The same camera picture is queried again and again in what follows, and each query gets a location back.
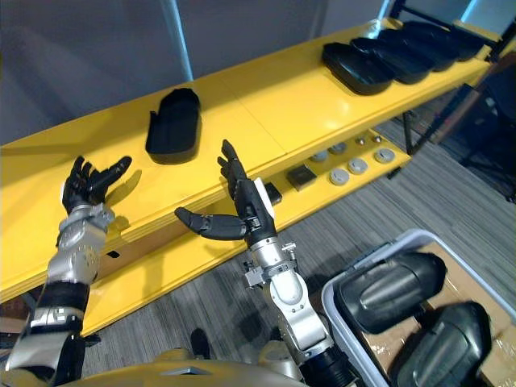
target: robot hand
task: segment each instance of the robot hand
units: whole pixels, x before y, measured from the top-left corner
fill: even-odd
[[[99,172],[91,170],[91,163],[79,156],[73,164],[70,176],[66,179],[63,189],[63,206],[70,214],[77,206],[87,204],[96,206],[106,201],[106,192],[111,184],[116,182],[129,168],[132,159],[122,157],[118,162]]]
[[[256,242],[277,236],[273,207],[260,179],[252,181],[246,175],[235,149],[225,139],[217,159],[220,173],[226,178],[229,194],[235,202],[238,216],[200,215],[178,207],[174,213],[190,230],[209,239],[246,239],[251,247]]]

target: gray wall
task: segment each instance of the gray wall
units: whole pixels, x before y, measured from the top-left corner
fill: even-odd
[[[162,1],[2,0],[0,142],[184,81]],[[374,19],[380,4],[178,1],[194,77]]]
[[[2,0],[2,143],[181,82],[158,2]]]

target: black tray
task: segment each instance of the black tray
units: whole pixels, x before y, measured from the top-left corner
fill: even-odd
[[[379,40],[386,40],[392,44],[404,44],[411,51],[423,55],[435,63],[434,71],[449,69],[459,57],[459,53],[453,49],[438,46],[417,37],[411,36],[403,30],[383,30],[378,36]]]
[[[473,385],[491,350],[489,316],[476,302],[445,306],[430,329],[410,337],[393,362],[393,387]]]
[[[394,73],[380,60],[347,44],[325,44],[322,61],[336,78],[357,94],[378,94],[394,79]]]
[[[145,150],[158,164],[180,164],[194,158],[201,132],[201,103],[191,89],[175,89],[151,111]]]
[[[401,44],[391,44],[384,40],[356,38],[351,41],[351,45],[380,59],[394,72],[397,81],[407,85],[421,81],[435,67],[433,61],[410,51]]]
[[[444,262],[434,254],[405,252],[335,284],[335,305],[361,331],[378,334],[422,312],[421,303],[443,288]]]
[[[459,54],[460,62],[472,59],[484,47],[483,39],[456,27],[446,30],[435,24],[410,21],[403,24],[402,30],[432,44],[454,48]]]

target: round silver disc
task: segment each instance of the round silver disc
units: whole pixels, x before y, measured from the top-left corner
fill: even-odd
[[[328,151],[321,151],[315,153],[310,160],[315,161],[316,163],[322,163],[325,159],[328,158]]]
[[[335,144],[333,147],[328,148],[328,151],[334,155],[342,155],[346,151],[346,143]]]
[[[349,173],[341,168],[333,168],[330,171],[330,181],[335,185],[344,185],[349,180]]]
[[[355,175],[361,175],[366,171],[368,168],[368,163],[363,161],[362,159],[359,159],[358,157],[352,158],[347,163],[347,167],[349,168],[349,171]]]
[[[394,156],[394,152],[387,148],[379,149],[374,153],[375,160],[382,164],[390,163],[394,160]]]

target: gray carpet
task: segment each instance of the gray carpet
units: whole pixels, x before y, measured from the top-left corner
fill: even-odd
[[[397,124],[379,129],[403,144]],[[424,228],[516,306],[515,215],[514,204],[442,148],[427,144],[392,181],[382,177],[280,237],[298,245],[300,272],[314,293],[361,252],[409,228]],[[102,342],[86,350],[84,376],[147,362],[170,348],[190,348],[196,327],[206,331],[215,358],[256,361],[276,315],[260,291],[244,289],[243,259],[240,254],[99,331]]]

